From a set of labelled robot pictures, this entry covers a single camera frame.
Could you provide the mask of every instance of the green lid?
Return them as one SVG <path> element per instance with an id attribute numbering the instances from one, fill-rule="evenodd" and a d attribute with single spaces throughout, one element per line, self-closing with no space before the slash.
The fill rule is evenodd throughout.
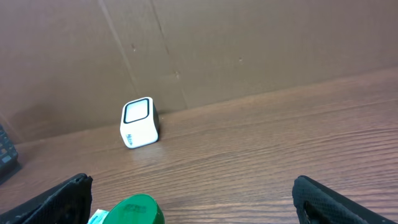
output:
<path id="1" fill-rule="evenodd" d="M 133 195 L 117 204 L 103 224 L 164 224 L 164 216 L 155 199 L 146 194 Z"/>

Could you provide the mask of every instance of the brown wall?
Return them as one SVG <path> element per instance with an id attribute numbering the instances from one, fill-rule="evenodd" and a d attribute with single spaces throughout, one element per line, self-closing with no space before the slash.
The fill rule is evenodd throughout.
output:
<path id="1" fill-rule="evenodd" d="M 396 0 L 3 0 L 0 123 L 25 142 L 398 63 Z"/>

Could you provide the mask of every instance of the small white device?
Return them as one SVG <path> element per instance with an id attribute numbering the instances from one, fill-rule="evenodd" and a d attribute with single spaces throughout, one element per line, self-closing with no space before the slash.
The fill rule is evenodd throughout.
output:
<path id="1" fill-rule="evenodd" d="M 120 134 L 130 149 L 158 140 L 159 116 L 151 97 L 134 100 L 123 106 Z"/>

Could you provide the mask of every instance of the green object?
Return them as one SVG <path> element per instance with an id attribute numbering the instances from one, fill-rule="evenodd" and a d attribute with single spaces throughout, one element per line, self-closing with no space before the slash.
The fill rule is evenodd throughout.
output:
<path id="1" fill-rule="evenodd" d="M 133 195 L 117 204 L 103 224 L 164 224 L 164 216 L 150 195 Z"/>

